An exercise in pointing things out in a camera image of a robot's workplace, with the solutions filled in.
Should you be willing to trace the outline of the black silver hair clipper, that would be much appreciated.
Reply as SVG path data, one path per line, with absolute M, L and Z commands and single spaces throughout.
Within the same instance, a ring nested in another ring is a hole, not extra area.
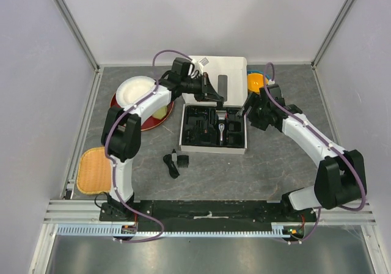
M 225 142 L 226 125 L 227 125 L 227 111 L 225 109 L 216 110 L 217 129 L 219 145 L 223 146 Z

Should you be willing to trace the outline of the small oil bottle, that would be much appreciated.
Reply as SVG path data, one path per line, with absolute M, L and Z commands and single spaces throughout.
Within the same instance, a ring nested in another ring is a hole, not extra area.
M 172 150 L 171 157 L 173 162 L 177 161 L 177 152 L 175 149 Z

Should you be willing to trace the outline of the black comb guard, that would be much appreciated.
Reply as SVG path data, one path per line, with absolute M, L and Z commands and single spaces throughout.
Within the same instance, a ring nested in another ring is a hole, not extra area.
M 187 168 L 189 166 L 189 156 L 188 155 L 179 155 L 177 157 L 177 166 L 179 168 Z

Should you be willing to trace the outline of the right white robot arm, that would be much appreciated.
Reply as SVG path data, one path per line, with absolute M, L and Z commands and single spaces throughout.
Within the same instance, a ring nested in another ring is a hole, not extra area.
M 354 208 L 360 211 L 366 201 L 367 184 L 364 158 L 358 150 L 346 150 L 322 134 L 296 105 L 287 105 L 280 87 L 272 85 L 250 92 L 238 115 L 246 116 L 251 126 L 260 130 L 278 129 L 291 138 L 316 164 L 312 186 L 285 193 L 280 214 L 294 221 L 309 208 L 327 210 L 350 208 L 347 203 L 360 199 Z

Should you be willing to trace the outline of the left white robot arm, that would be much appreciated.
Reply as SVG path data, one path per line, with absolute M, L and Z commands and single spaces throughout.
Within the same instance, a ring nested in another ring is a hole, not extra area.
M 198 61 L 178 57 L 160 79 L 147 79 L 152 85 L 141 98 L 124 108 L 108 110 L 101 143 L 112 169 L 109 193 L 115 203 L 112 212 L 119 220 L 127 221 L 134 214 L 131 175 L 133 158 L 141 146 L 141 125 L 154 112 L 183 94 L 192 94 L 198 102 L 224 101 L 204 70 L 208 63 L 205 57 Z

